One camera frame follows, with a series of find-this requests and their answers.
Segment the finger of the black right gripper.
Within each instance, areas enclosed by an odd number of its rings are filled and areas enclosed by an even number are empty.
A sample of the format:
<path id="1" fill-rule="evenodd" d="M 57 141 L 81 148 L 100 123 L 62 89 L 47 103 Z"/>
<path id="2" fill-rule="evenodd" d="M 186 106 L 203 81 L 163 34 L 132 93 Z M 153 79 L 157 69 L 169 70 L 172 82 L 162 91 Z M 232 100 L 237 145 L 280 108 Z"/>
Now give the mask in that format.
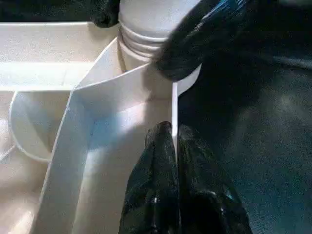
<path id="1" fill-rule="evenodd" d="M 118 24 L 120 0 L 90 0 L 89 16 L 92 23 L 100 28 Z"/>
<path id="2" fill-rule="evenodd" d="M 201 0 L 181 20 L 154 58 L 167 79 L 180 81 L 205 57 L 227 47 L 253 21 L 254 0 Z"/>

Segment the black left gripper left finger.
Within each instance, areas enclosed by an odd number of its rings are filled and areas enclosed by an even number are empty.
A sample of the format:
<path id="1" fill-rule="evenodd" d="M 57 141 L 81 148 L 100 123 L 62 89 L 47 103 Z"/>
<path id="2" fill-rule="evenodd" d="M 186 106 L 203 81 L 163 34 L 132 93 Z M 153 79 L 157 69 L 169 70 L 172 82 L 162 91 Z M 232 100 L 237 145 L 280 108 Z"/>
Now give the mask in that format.
<path id="1" fill-rule="evenodd" d="M 176 234 L 179 227 L 178 172 L 172 126 L 150 129 L 126 187 L 120 234 Z"/>

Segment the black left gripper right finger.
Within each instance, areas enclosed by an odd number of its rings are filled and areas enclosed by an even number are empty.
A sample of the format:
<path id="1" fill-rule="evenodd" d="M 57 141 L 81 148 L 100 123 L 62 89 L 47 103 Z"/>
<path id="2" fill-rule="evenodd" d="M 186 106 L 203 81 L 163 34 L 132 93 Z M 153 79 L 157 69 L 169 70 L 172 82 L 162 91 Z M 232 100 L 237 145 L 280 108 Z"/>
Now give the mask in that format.
<path id="1" fill-rule="evenodd" d="M 199 132 L 185 125 L 178 131 L 178 167 L 182 233 L 252 233 L 227 172 Z"/>

